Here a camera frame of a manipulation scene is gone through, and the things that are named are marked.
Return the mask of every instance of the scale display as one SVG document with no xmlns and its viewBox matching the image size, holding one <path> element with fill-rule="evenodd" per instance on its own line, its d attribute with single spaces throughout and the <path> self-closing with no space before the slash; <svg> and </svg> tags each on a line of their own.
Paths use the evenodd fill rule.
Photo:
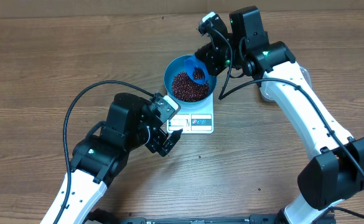
<svg viewBox="0 0 364 224">
<path fill-rule="evenodd" d="M 180 129 L 183 129 L 182 134 L 213 133 L 213 95 L 198 105 L 180 105 L 180 111 L 167 122 L 168 133 Z"/>
</svg>

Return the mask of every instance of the black cable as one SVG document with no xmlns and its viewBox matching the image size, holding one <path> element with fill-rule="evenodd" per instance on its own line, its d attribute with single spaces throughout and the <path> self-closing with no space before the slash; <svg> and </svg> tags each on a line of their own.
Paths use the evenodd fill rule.
<svg viewBox="0 0 364 224">
<path fill-rule="evenodd" d="M 214 43 L 214 41 L 213 41 L 213 38 L 212 38 L 211 34 L 208 34 L 208 36 L 209 36 L 209 38 L 211 38 L 212 48 L 214 48 L 214 49 L 215 49 L 215 43 Z"/>
<path fill-rule="evenodd" d="M 229 82 L 229 78 L 231 76 L 230 73 L 231 73 L 231 65 L 233 65 L 233 49 L 232 49 L 229 41 L 227 41 L 227 39 L 219 31 L 215 30 L 212 27 L 210 27 L 210 30 L 216 32 L 226 42 L 226 44 L 229 46 L 229 50 L 230 50 L 229 71 L 227 71 L 226 81 L 225 81 L 225 84 L 223 85 L 222 90 L 221 90 L 220 95 L 219 95 L 219 100 L 221 100 L 221 99 L 223 99 L 223 93 L 226 90 L 227 83 Z"/>
<path fill-rule="evenodd" d="M 242 73 L 241 75 L 239 75 L 239 76 L 237 76 L 237 77 L 234 77 L 234 76 L 231 76 L 230 75 L 230 78 L 241 78 L 241 77 L 243 77 L 245 74 L 244 73 Z"/>
<path fill-rule="evenodd" d="M 245 58 L 243 56 L 243 51 L 242 51 L 242 45 L 243 45 L 243 41 L 246 39 L 246 37 L 242 37 L 241 40 L 240 40 L 240 43 L 238 44 L 238 53 L 240 55 L 240 58 L 245 62 Z M 230 76 L 230 78 L 241 78 L 243 77 L 245 74 L 242 73 L 241 75 L 237 76 L 237 77 L 233 77 L 233 76 Z"/>
<path fill-rule="evenodd" d="M 63 211 L 64 211 L 65 207 L 67 206 L 67 201 L 68 201 L 68 198 L 70 196 L 70 191 L 71 191 L 71 167 L 70 167 L 70 158 L 68 157 L 68 146 L 67 146 L 67 125 L 68 125 L 68 119 L 69 119 L 70 114 L 71 114 L 71 110 L 73 109 L 73 107 L 75 106 L 77 101 L 81 98 L 81 96 L 84 95 L 87 91 L 91 90 L 92 88 L 94 88 L 96 86 L 100 86 L 100 85 L 108 84 L 108 83 L 109 84 L 110 83 L 112 83 L 112 84 L 121 84 L 121 85 L 124 85 L 124 86 L 134 88 L 135 90 L 138 90 L 138 91 L 140 91 L 140 92 L 142 92 L 144 94 L 147 94 L 147 95 L 149 95 L 151 97 L 154 96 L 154 94 L 149 93 L 148 91 L 143 90 L 142 88 L 139 88 L 139 87 L 134 86 L 132 84 L 129 84 L 129 83 L 126 83 L 126 82 L 121 82 L 121 81 L 116 81 L 116 80 L 107 80 L 107 81 L 98 82 L 98 83 L 95 83 L 95 84 L 92 84 L 92 85 L 86 87 L 84 90 L 82 90 L 77 95 L 77 97 L 75 97 L 75 99 L 72 101 L 70 107 L 68 108 L 67 114 L 65 115 L 65 118 L 64 118 L 64 124 L 63 124 L 63 147 L 64 147 L 65 165 L 66 165 L 66 168 L 67 168 L 67 191 L 65 192 L 65 197 L 64 197 L 63 204 L 60 207 L 60 211 L 58 212 L 57 217 L 56 217 L 55 221 L 53 222 L 53 224 L 57 224 L 58 221 L 60 220 L 60 217 L 62 216 Z"/>
<path fill-rule="evenodd" d="M 313 109 L 316 111 L 317 115 L 319 115 L 319 118 L 321 119 L 321 121 L 323 122 L 325 128 L 327 129 L 327 131 L 329 132 L 329 134 L 332 136 L 332 138 L 334 139 L 334 141 L 339 145 L 339 147 L 342 148 L 342 150 L 346 153 L 346 155 L 348 156 L 348 158 L 351 160 L 351 162 L 353 163 L 353 165 L 356 167 L 356 169 L 359 171 L 359 173 L 363 176 L 364 178 L 364 170 L 360 167 L 359 163 L 356 161 L 356 159 L 351 155 L 351 153 L 348 151 L 348 149 L 343 145 L 343 143 L 341 141 L 339 141 L 339 139 L 337 138 L 337 136 L 335 135 L 335 131 L 333 131 L 330 127 L 330 125 L 327 123 L 327 121 L 325 120 L 323 114 L 321 113 L 320 109 L 317 107 L 317 105 L 314 103 L 313 99 L 309 96 L 309 94 L 304 91 L 301 86 L 299 85 L 296 85 L 295 83 L 293 82 L 290 82 L 290 81 L 287 81 L 287 80 L 283 80 L 283 79 L 280 79 L 280 78 L 263 78 L 263 79 L 260 79 L 260 80 L 253 80 L 253 81 L 250 81 L 250 82 L 246 82 L 244 84 L 241 84 L 239 85 L 238 87 L 235 87 L 233 88 L 232 90 L 230 90 L 229 92 L 225 93 L 223 95 L 223 98 L 224 99 L 226 96 L 234 93 L 235 91 L 245 87 L 245 86 L 248 86 L 248 85 L 252 85 L 252 84 L 255 84 L 255 83 L 262 83 L 262 82 L 281 82 L 281 83 L 285 83 L 285 84 L 288 84 L 290 86 L 293 86 L 295 88 L 295 90 L 298 90 L 300 91 L 306 98 L 307 100 L 309 101 L 309 103 L 312 105 Z M 364 215 L 362 214 L 359 214 L 357 212 L 353 212 L 351 210 L 348 210 L 346 208 L 341 208 L 341 207 L 330 207 L 325 213 L 327 214 L 330 210 L 339 210 L 339 211 L 342 211 L 342 212 L 346 212 L 346 213 L 349 213 L 351 215 L 354 215 L 358 218 L 362 218 L 364 219 Z"/>
</svg>

